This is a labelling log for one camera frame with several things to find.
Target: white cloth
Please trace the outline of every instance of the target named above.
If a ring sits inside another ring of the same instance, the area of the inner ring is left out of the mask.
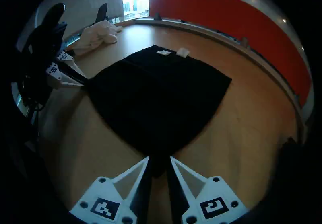
[[[103,42],[107,44],[113,44],[118,41],[116,33],[123,29],[122,26],[115,26],[109,21],[100,21],[96,24],[85,28],[77,41],[76,46],[74,46],[74,52],[76,55],[85,54]]]

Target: wooden table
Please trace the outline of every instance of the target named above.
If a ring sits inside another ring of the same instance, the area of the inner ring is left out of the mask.
[[[297,138],[285,93],[254,63],[211,39],[148,25],[129,25],[117,37],[116,44],[75,58],[88,78],[152,45],[184,47],[232,78],[210,123],[174,156],[205,177],[222,176],[246,207],[254,207],[268,187],[278,148],[287,137]],[[109,129],[80,90],[55,90],[40,126],[41,152],[68,209],[98,176],[115,177],[144,157]],[[165,174],[153,180],[149,223],[171,223]]]

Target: red wall panel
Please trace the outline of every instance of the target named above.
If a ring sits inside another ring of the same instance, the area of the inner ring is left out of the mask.
[[[305,63],[283,30],[256,8],[240,0],[149,0],[150,16],[181,19],[220,30],[237,39],[246,37],[284,76],[303,106],[311,80]]]

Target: black cloth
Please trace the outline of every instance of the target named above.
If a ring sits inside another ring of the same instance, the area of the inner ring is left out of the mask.
[[[171,54],[158,54],[161,50]],[[163,157],[196,137],[230,82],[200,60],[154,45],[102,70],[86,87],[105,122],[130,145],[152,156],[161,173]]]

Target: white tag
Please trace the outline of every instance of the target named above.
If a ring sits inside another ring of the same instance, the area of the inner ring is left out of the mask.
[[[163,50],[163,51],[157,51],[157,53],[159,53],[161,55],[169,55],[169,54],[171,54],[171,52],[168,52],[168,51],[165,51],[165,50]]]
[[[185,49],[185,48],[180,48],[178,51],[177,51],[177,55],[179,56],[182,56],[182,57],[186,57],[190,52]]]

